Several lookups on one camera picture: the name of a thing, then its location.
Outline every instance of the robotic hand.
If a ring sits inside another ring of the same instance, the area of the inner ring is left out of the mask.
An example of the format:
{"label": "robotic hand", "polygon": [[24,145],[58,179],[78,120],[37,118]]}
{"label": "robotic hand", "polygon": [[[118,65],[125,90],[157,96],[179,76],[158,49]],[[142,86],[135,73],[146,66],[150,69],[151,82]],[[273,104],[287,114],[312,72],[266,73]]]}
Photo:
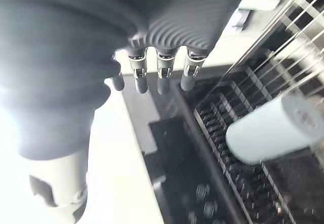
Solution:
{"label": "robotic hand", "polygon": [[94,112],[124,88],[117,49],[126,49],[145,93],[146,48],[157,51],[158,91],[187,46],[184,90],[240,0],[0,0],[0,103],[18,122],[18,153],[30,188],[67,223],[82,216]]}

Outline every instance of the gray fingertip cap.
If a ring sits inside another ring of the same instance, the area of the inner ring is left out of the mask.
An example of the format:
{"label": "gray fingertip cap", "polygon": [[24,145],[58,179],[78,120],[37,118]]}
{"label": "gray fingertip cap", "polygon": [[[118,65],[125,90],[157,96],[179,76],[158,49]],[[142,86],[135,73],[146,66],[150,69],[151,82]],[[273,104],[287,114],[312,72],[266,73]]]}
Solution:
{"label": "gray fingertip cap", "polygon": [[117,91],[121,91],[125,87],[124,78],[123,78],[123,75],[121,73],[112,78],[112,83],[113,83],[113,87]]}
{"label": "gray fingertip cap", "polygon": [[181,88],[184,91],[190,91],[194,88],[194,78],[182,74]]}
{"label": "gray fingertip cap", "polygon": [[135,78],[135,87],[140,94],[144,94],[147,91],[146,78]]}
{"label": "gray fingertip cap", "polygon": [[157,91],[160,95],[168,94],[170,91],[170,79],[157,78]]}

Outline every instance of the dish rack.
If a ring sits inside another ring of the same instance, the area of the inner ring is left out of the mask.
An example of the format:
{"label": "dish rack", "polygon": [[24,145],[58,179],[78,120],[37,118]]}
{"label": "dish rack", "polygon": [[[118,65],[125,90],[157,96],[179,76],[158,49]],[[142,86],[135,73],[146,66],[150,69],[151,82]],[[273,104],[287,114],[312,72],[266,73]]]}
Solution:
{"label": "dish rack", "polygon": [[289,0],[194,109],[248,223],[324,223],[321,146],[250,166],[229,151],[230,124],[283,93],[323,111],[324,0]]}

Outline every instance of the metal grid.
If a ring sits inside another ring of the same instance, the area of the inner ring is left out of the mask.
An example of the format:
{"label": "metal grid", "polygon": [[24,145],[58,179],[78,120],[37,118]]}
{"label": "metal grid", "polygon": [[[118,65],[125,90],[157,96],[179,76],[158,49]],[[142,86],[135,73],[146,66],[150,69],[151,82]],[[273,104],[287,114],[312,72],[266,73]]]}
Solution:
{"label": "metal grid", "polygon": [[[324,0],[289,0],[194,111],[251,224],[310,223],[298,221],[301,211],[290,209],[267,164],[247,166],[230,153],[225,133],[231,123],[282,93],[312,98],[315,105],[324,101],[323,14]],[[284,39],[274,49],[269,40],[274,35],[279,38],[279,33]],[[315,153],[321,158],[322,152]],[[303,218],[323,223],[324,209],[319,205],[310,213],[303,210]]]}

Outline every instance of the metal wire rack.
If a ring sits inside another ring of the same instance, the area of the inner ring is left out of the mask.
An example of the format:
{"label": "metal wire rack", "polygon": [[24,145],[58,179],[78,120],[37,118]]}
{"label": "metal wire rack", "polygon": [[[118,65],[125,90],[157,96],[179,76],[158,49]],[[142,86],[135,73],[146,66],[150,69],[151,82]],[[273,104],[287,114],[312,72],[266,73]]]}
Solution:
{"label": "metal wire rack", "polygon": [[194,110],[250,224],[324,223],[324,151],[248,166],[225,142],[231,123],[282,93],[323,103],[323,15],[324,0],[289,0]]}

